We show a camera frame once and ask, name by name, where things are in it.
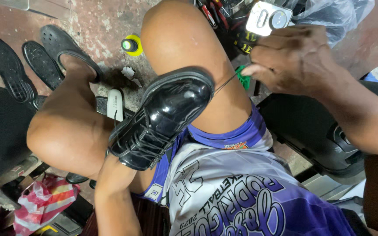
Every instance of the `black shoe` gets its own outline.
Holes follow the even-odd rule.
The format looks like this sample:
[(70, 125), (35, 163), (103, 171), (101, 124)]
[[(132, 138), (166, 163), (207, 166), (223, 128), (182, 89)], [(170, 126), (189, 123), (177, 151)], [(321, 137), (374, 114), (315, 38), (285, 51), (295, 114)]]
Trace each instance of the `black shoe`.
[(92, 179), (92, 180), (90, 180), (89, 185), (90, 185), (90, 188), (96, 189), (97, 181)]
[(88, 178), (79, 174), (68, 172), (68, 174), (65, 177), (65, 180), (70, 184), (81, 184), (83, 182), (86, 182)]
[(112, 153), (135, 170), (153, 168), (213, 94), (212, 78), (195, 67), (160, 76), (145, 91), (132, 119), (113, 130), (106, 155)]

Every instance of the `leg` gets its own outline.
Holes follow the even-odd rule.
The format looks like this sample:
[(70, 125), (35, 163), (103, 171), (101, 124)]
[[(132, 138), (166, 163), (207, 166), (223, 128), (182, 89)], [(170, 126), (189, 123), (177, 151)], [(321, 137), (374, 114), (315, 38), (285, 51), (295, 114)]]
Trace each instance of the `leg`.
[[(163, 1), (151, 8), (144, 17), (141, 41), (151, 67), (159, 75), (186, 66), (200, 66), (212, 75), (216, 88), (234, 75), (214, 31), (192, 4)], [(251, 111), (249, 97), (235, 78), (192, 125), (207, 133), (222, 134), (241, 126)]]
[[(95, 97), (89, 86), (95, 71), (76, 57), (62, 55), (61, 61), (67, 70), (66, 78), (31, 121), (27, 144), (47, 164), (97, 179), (113, 120), (95, 110)], [(139, 172), (131, 190), (144, 191), (154, 171)]]

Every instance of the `shoe insole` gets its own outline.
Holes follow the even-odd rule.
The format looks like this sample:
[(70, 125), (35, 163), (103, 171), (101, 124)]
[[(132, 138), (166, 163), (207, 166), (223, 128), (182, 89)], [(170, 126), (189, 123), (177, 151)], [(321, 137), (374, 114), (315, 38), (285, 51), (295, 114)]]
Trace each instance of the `shoe insole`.
[(0, 39), (0, 75), (8, 93), (18, 102), (34, 100), (37, 91), (13, 49)]
[(45, 48), (35, 41), (27, 41), (22, 46), (24, 58), (34, 73), (53, 91), (65, 76)]
[(108, 94), (108, 117), (117, 121), (123, 121), (122, 94), (117, 89), (112, 89)]

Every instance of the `stained floor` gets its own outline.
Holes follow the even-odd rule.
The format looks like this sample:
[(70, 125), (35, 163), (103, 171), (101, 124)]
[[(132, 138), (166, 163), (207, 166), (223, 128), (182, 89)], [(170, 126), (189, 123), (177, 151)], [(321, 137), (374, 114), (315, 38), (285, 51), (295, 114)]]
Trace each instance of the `stained floor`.
[[(107, 74), (109, 85), (92, 84), (96, 96), (107, 96), (111, 85), (121, 87), (125, 106), (136, 110), (144, 88), (138, 88), (122, 76), (124, 66), (133, 67), (135, 77), (146, 87), (156, 75), (144, 54), (131, 57), (120, 47), (121, 40), (130, 34), (139, 35), (144, 14), (160, 0), (71, 0), (71, 21), (60, 21), (36, 13), (0, 5), (0, 38), (10, 45), (23, 62), (27, 75), (41, 95), (50, 89), (33, 73), (24, 61), (21, 45), (28, 40), (39, 40), (39, 29), (55, 24), (69, 33), (78, 45), (98, 63)], [(355, 78), (360, 78), (378, 66), (378, 0), (370, 15), (350, 31), (333, 49), (336, 61), (347, 68)], [(0, 86), (4, 84), (0, 77)], [(263, 99), (252, 97), (256, 102)], [(286, 158), (295, 173), (309, 164), (286, 145), (276, 143), (276, 153)]]

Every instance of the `hand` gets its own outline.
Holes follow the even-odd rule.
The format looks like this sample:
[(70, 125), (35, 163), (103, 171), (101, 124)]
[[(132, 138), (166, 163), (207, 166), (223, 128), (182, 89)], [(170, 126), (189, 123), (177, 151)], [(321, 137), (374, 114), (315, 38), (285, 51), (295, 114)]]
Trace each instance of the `hand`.
[(324, 26), (299, 25), (273, 30), (250, 54), (253, 65), (242, 74), (263, 82), (272, 92), (314, 97), (339, 78), (352, 78), (336, 64)]
[(128, 191), (136, 172), (120, 163), (116, 156), (108, 154), (97, 178), (96, 197), (110, 197)]

